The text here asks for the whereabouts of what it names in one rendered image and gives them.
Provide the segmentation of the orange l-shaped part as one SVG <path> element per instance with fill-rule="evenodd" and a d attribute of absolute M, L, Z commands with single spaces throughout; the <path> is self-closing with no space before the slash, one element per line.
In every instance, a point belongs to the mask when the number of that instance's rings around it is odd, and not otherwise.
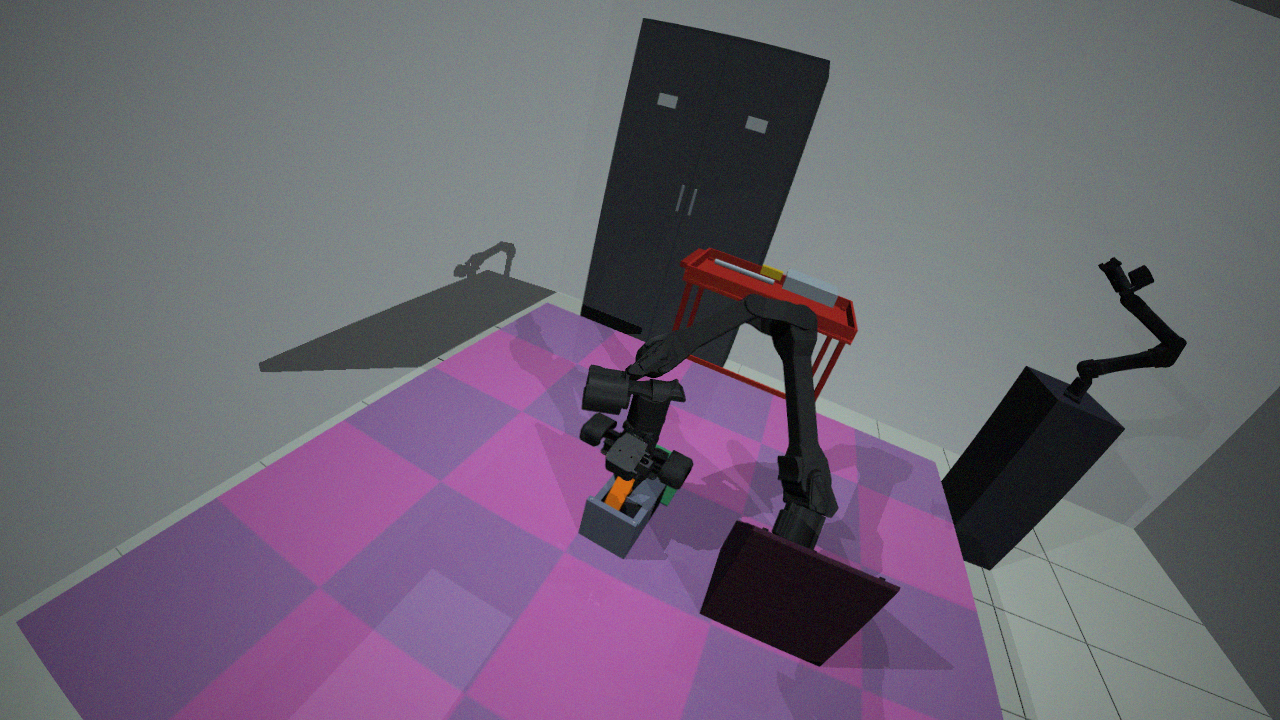
<path fill-rule="evenodd" d="M 612 507 L 620 510 L 620 512 L 621 512 L 622 509 L 623 509 L 623 506 L 625 506 L 626 497 L 630 496 L 632 493 L 632 491 L 634 491 L 632 489 L 634 480 L 635 479 L 632 479 L 632 480 L 623 480 L 620 477 L 617 477 L 616 480 L 614 480 L 613 488 L 611 489 L 609 495 L 607 496 L 604 503 L 611 505 Z"/>

